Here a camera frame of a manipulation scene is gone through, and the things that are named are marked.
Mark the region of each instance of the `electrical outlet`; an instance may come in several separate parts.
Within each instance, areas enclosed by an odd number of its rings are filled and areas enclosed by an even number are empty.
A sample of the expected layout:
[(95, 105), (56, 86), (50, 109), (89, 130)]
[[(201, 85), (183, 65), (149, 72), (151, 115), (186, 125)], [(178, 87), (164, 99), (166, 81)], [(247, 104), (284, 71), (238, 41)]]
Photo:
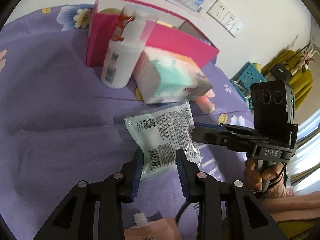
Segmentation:
[(221, 22), (229, 11), (229, 8), (221, 0), (216, 0), (207, 13), (218, 22)]
[(238, 21), (229, 31), (232, 36), (234, 36), (235, 38), (238, 37), (239, 33), (242, 31), (242, 29), (244, 28), (244, 25), (242, 22)]
[(221, 24), (230, 31), (237, 21), (237, 17), (232, 12), (228, 12), (228, 14), (222, 19)]

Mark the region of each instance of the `purple tablecloth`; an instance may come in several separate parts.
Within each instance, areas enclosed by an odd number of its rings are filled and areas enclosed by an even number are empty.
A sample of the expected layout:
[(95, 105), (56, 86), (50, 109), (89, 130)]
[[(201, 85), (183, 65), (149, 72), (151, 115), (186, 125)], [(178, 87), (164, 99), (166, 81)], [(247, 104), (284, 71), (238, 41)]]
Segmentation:
[[(64, 11), (72, 20), (86, 7)], [(0, 213), (18, 240), (32, 239), (78, 181), (104, 180), (130, 161), (137, 145), (123, 117), (157, 107), (135, 98), (134, 80), (120, 90), (105, 87), (101, 68), (84, 66), (88, 30), (67, 23), (70, 15), (60, 10), (35, 11), (0, 33)], [(191, 103), (194, 121), (216, 124), (227, 114), (228, 123), (252, 127), (250, 111), (223, 72), (211, 63), (203, 71), (216, 109), (204, 115)], [(243, 154), (200, 148), (201, 170), (222, 181), (243, 179)], [(137, 212), (150, 220), (174, 217), (184, 201), (176, 171), (144, 179), (134, 203), (123, 205), (124, 226), (134, 225)], [(196, 206), (190, 206), (179, 224), (182, 238), (195, 239), (196, 227)]]

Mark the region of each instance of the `pink sweater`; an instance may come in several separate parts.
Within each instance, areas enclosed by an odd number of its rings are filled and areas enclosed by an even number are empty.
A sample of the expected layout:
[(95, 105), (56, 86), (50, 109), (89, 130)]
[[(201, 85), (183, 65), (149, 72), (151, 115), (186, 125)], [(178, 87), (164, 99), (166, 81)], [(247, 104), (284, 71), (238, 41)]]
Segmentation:
[(268, 190), (262, 204), (277, 222), (320, 217), (320, 191), (308, 195), (287, 192), (283, 181)]

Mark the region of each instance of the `blue plastic basket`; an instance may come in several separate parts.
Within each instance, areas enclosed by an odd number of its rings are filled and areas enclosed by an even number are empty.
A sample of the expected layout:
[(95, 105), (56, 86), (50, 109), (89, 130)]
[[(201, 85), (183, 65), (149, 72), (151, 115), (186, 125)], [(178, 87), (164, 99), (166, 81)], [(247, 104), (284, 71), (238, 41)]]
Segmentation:
[[(254, 83), (260, 83), (260, 82), (266, 82), (266, 79), (263, 77), (263, 75), (252, 65), (251, 62), (247, 62), (247, 68), (242, 72), (239, 79), (237, 81), (241, 82), (241, 86), (243, 86), (248, 92), (250, 92), (250, 86)], [(242, 93), (242, 91), (238, 88), (238, 86), (235, 84), (233, 80), (231, 80), (231, 83), (234, 85), (236, 90), (238, 91), (239, 95), (243, 98), (244, 101), (247, 99), (245, 98), (245, 95)], [(252, 101), (251, 98), (248, 99), (249, 102), (249, 108), (252, 109)]]

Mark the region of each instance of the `mustard yellow fabric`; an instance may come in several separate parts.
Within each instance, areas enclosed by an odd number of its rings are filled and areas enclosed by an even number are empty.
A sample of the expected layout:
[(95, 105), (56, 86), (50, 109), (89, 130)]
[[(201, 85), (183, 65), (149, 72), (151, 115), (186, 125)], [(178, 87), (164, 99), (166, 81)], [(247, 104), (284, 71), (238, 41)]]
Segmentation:
[[(292, 57), (294, 54), (296, 54), (296, 52), (294, 52), (293, 50), (286, 50), (280, 53), (275, 59), (273, 59), (262, 68), (261, 73), (263, 75), (267, 74), (276, 63), (281, 63), (283, 65), (288, 64), (284, 67), (287, 70), (291, 71), (294, 68), (295, 64), (300, 61), (301, 53), (290, 59), (288, 62), (285, 61)], [(303, 73), (302, 70), (299, 70), (297, 73), (295, 73), (295, 75), (293, 75), (290, 79), (289, 85), (294, 90), (295, 107), (297, 109), (307, 98), (313, 86), (313, 77), (310, 69), (308, 69), (305, 73)]]
[(285, 235), (292, 240), (304, 240), (315, 226), (317, 219), (278, 222)]

